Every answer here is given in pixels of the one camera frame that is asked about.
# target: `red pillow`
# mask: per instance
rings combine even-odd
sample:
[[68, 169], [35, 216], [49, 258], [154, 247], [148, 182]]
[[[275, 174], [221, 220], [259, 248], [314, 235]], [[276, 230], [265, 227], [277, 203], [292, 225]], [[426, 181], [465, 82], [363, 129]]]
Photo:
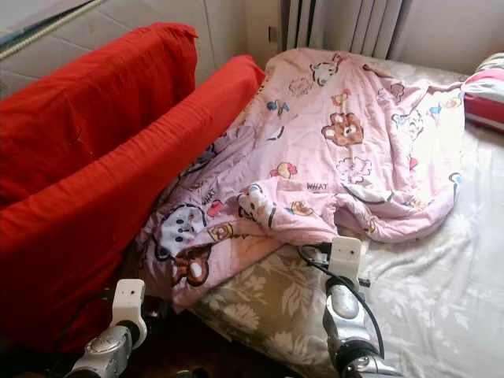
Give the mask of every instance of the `red pillow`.
[[465, 118], [504, 132], [504, 53], [485, 60], [463, 86]]

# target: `mattress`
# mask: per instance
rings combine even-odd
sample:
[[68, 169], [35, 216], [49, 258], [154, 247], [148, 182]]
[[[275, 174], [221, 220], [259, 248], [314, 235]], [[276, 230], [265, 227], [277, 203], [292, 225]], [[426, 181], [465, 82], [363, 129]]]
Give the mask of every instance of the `mattress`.
[[183, 6], [177, 0], [94, 0], [93, 3], [87, 12], [78, 12], [75, 19], [15, 54], [0, 58], [0, 99], [134, 28], [159, 21], [180, 22], [196, 29], [197, 85], [216, 70], [205, 7], [200, 0], [187, 0]]
[[[465, 79], [391, 61], [372, 63], [406, 82]], [[396, 244], [359, 236], [365, 246], [360, 277], [372, 283], [366, 301], [384, 335], [386, 361], [405, 376], [498, 375], [504, 355], [503, 164], [504, 135], [466, 123], [461, 190], [439, 230]], [[322, 326], [326, 279], [286, 245], [191, 310], [223, 335], [303, 376], [335, 376]]]

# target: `red cushion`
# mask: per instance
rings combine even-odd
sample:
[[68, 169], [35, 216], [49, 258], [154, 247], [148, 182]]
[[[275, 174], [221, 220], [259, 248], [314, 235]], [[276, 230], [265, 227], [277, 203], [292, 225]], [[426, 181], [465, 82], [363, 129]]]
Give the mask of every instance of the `red cushion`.
[[78, 171], [195, 89], [195, 30], [140, 28], [0, 102], [0, 208]]
[[[150, 35], [139, 33], [136, 42], [143, 46], [147, 43], [145, 39], [154, 38]], [[173, 49], [168, 43], [164, 51], [137, 50], [137, 54], [147, 54], [153, 61], [164, 60], [169, 55], [170, 60], [178, 62], [176, 67], [170, 65], [168, 72], [157, 69], [152, 72], [152, 94], [140, 86], [141, 93], [127, 91], [121, 94], [120, 100], [103, 98], [106, 104], [99, 111], [107, 112], [108, 107], [126, 111], [131, 107], [143, 113], [138, 102], [156, 98], [159, 91], [170, 96], [169, 88], [175, 87], [175, 84], [164, 87], [155, 84], [156, 80], [164, 80], [158, 77], [160, 74], [189, 76], [193, 80], [194, 47], [190, 42], [181, 49], [180, 38], [179, 35], [173, 41]], [[179, 61], [179, 54], [187, 60]], [[130, 72], [142, 75], [143, 65], [138, 62], [144, 60], [131, 59], [127, 65], [132, 65]], [[79, 60], [71, 65], [82, 64], [83, 60]], [[191, 67], [191, 73], [187, 72], [186, 65]], [[107, 87], [116, 85], [137, 87], [129, 82], [135, 76], [128, 76], [126, 80], [109, 70], [106, 63], [94, 69], [103, 70], [103, 76], [112, 78], [99, 82], [102, 75], [96, 73], [97, 81], [84, 87], [85, 91], [93, 88], [90, 96], [101, 93], [102, 83], [106, 83], [105, 92]], [[15, 342], [52, 350], [77, 307], [110, 281], [120, 263], [121, 251], [143, 225], [158, 193], [229, 126], [263, 78], [264, 73], [250, 57], [233, 59], [181, 103], [118, 148], [24, 201], [4, 208], [0, 224], [0, 333]], [[172, 80], [184, 83], [189, 79], [172, 77]], [[49, 84], [45, 82], [40, 92], [33, 87], [30, 91], [43, 97]], [[94, 110], [86, 111], [82, 117], [90, 116]], [[120, 122], [125, 121], [117, 111], [110, 111]], [[115, 122], [113, 116], [105, 118]], [[133, 133], [133, 129], [128, 128], [125, 135]], [[115, 127], [110, 130], [113, 135], [120, 134]], [[107, 135], [108, 132], [103, 133], [95, 142], [103, 153], [113, 148], [112, 139], [116, 138], [109, 139]], [[55, 146], [67, 142], [63, 139]], [[17, 151], [17, 155], [21, 156], [22, 152]], [[83, 165], [79, 158], [76, 160], [79, 164], [69, 165], [68, 170]], [[109, 310], [103, 302], [87, 306], [71, 327], [62, 349], [81, 347], [108, 321]]]

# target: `wire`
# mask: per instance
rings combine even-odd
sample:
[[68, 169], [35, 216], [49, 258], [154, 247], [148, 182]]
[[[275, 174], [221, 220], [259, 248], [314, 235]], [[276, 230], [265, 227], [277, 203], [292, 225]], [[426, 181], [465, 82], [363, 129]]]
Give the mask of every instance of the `wire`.
[[350, 292], [354, 295], [354, 297], [359, 301], [359, 303], [361, 303], [362, 307], [364, 307], [364, 310], [366, 313], [368, 313], [369, 317], [371, 318], [371, 322], [372, 322], [372, 325], [373, 327], [375, 328], [375, 333], [376, 333], [376, 338], [378, 339], [378, 347], [380, 349], [380, 356], [382, 358], [385, 358], [385, 349], [384, 349], [384, 340], [382, 338], [382, 335], [381, 335], [381, 331], [380, 331], [380, 326], [378, 325], [378, 322], [376, 321], [376, 318], [374, 316], [374, 314], [372, 313], [372, 310], [369, 308], [368, 304], [364, 301], [364, 299], [359, 295], [359, 293], [357, 293], [348, 283], [347, 283], [347, 280], [344, 278], [344, 277], [341, 277], [341, 276], [338, 276], [336, 274], [334, 274], [333, 272], [331, 272], [330, 270], [326, 269], [321, 263], [317, 263], [315, 262], [312, 258], [310, 258], [309, 256], [307, 256], [304, 252], [303, 252], [303, 248], [305, 247], [312, 247], [312, 248], [315, 248], [315, 249], [318, 249], [317, 248], [317, 245], [308, 245], [308, 244], [303, 244], [302, 246], [299, 246], [298, 247], [298, 254], [299, 256], [304, 260], [306, 261], [306, 264], [308, 264], [308, 266], [313, 266], [314, 268], [317, 268], [319, 269], [320, 271], [324, 272], [325, 274], [327, 274], [328, 276], [331, 276], [333, 278], [335, 278], [338, 282], [340, 282], [343, 286], [345, 286], [348, 290], [350, 290]]

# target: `white wall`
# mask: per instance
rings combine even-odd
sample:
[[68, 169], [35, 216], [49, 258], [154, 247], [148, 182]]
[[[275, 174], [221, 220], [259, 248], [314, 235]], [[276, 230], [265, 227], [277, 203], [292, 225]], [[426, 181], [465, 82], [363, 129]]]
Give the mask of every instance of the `white wall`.
[[279, 27], [279, 0], [244, 0], [248, 54], [259, 67], [278, 53], [278, 44], [268, 41], [268, 26]]
[[390, 58], [471, 73], [504, 50], [503, 0], [409, 0], [411, 8]]
[[159, 21], [188, 24], [194, 27], [199, 35], [196, 39], [197, 85], [205, 81], [216, 69], [204, 0], [107, 0], [97, 11], [129, 28], [147, 26]]
[[85, 2], [86, 0], [0, 0], [0, 37]]
[[205, 0], [208, 25], [217, 67], [246, 54], [244, 0]]

